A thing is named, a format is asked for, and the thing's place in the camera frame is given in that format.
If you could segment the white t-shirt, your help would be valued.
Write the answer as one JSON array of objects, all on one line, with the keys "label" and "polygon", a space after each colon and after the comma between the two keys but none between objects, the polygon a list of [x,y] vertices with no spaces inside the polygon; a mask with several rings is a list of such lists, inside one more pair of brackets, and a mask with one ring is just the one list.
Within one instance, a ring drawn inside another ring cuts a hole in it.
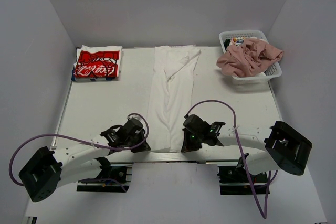
[{"label": "white t-shirt", "polygon": [[147,112],[152,152],[182,149],[184,116],[192,106],[194,70],[200,54],[194,45],[155,47]]}]

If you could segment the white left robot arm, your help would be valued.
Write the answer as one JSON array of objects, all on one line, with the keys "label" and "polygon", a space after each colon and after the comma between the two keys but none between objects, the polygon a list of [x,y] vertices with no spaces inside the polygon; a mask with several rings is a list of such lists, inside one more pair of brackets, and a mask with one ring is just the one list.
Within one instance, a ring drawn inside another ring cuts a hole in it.
[{"label": "white left robot arm", "polygon": [[133,114],[124,125],[114,125],[89,141],[54,151],[41,147],[19,172],[32,202],[45,200],[59,187],[71,183],[120,186],[125,190],[124,168],[112,167],[108,156],[122,151],[149,151],[147,121]]}]

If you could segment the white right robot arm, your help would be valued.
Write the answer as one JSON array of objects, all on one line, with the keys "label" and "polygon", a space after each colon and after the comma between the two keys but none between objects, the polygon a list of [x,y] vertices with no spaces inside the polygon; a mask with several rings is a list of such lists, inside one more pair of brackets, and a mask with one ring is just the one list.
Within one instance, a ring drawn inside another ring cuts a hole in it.
[{"label": "white right robot arm", "polygon": [[212,124],[191,114],[183,123],[184,141],[181,151],[193,152],[209,146],[238,146],[259,150],[257,154],[245,154],[239,165],[251,175],[273,170],[289,174],[304,174],[312,143],[283,121],[271,127],[233,127],[224,122]]}]

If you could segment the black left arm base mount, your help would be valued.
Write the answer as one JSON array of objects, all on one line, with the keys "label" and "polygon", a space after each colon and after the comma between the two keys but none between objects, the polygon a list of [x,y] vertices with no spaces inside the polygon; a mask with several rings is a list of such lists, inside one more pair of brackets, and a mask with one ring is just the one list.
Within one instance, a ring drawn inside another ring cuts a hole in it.
[{"label": "black left arm base mount", "polygon": [[77,182],[77,192],[126,193],[132,179],[131,164],[99,165],[96,175],[87,175]]}]

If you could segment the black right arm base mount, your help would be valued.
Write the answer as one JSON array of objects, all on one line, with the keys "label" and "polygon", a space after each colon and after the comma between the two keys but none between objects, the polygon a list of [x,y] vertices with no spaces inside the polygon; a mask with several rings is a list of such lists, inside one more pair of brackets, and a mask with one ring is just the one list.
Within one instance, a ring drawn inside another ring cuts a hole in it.
[{"label": "black right arm base mount", "polygon": [[[235,166],[219,166],[217,176],[221,195],[252,195],[252,190],[244,169]],[[268,177],[265,173],[251,175],[257,195],[266,193]]]}]

